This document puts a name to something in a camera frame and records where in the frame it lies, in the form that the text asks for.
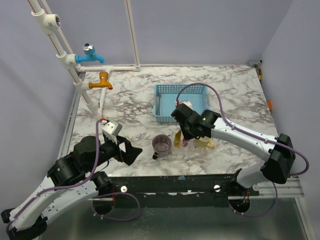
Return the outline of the clear textured glass tray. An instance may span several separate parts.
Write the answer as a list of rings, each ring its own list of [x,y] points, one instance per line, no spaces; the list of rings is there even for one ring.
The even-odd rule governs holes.
[[[188,141],[188,146],[183,147],[183,141],[180,141],[180,146],[175,147],[174,145],[171,148],[170,156],[174,159],[184,159],[188,157],[197,156],[200,154],[200,150],[195,146],[192,140]]]

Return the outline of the yellow mug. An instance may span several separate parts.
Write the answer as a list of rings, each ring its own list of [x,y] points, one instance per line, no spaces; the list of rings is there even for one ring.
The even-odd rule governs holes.
[[[215,143],[209,137],[201,137],[199,139],[195,139],[194,143],[197,148],[214,149],[216,147]]]

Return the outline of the purple mug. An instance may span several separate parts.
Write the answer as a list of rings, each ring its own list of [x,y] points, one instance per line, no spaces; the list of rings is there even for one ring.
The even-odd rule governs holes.
[[[152,159],[165,158],[171,153],[172,141],[168,135],[159,134],[152,140],[153,155]]]

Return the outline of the light blue perforated basket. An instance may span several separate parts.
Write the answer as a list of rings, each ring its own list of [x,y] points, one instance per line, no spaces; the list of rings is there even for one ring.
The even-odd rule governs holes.
[[[171,113],[176,108],[176,98],[179,97],[179,101],[190,101],[192,103],[193,110],[197,113],[202,113],[204,110],[211,108],[208,88],[203,85],[193,85],[184,88],[184,84],[156,84],[154,86],[154,98],[153,98],[153,114],[158,123],[174,123],[175,120],[171,116]],[[157,93],[161,93],[160,110],[161,114],[157,115]]]

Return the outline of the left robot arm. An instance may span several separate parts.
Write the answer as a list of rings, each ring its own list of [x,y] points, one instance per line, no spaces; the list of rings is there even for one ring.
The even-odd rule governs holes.
[[[115,198],[117,189],[111,179],[103,171],[91,174],[93,167],[108,163],[112,158],[130,166],[143,151],[124,137],[118,136],[117,141],[124,144],[125,150],[109,139],[97,148],[96,137],[89,135],[82,138],[68,155],[57,159],[26,201],[1,212],[9,239],[33,240],[74,205],[90,198]]]

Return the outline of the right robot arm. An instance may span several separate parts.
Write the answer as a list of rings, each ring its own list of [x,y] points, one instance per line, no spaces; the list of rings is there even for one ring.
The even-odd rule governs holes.
[[[204,137],[223,140],[245,149],[262,161],[248,168],[241,168],[234,174],[230,191],[241,196],[253,185],[271,181],[285,184],[296,159],[289,136],[279,137],[260,134],[250,129],[237,130],[236,124],[228,124],[214,111],[204,110],[198,114],[184,103],[178,105],[171,116],[177,121],[185,139]]]

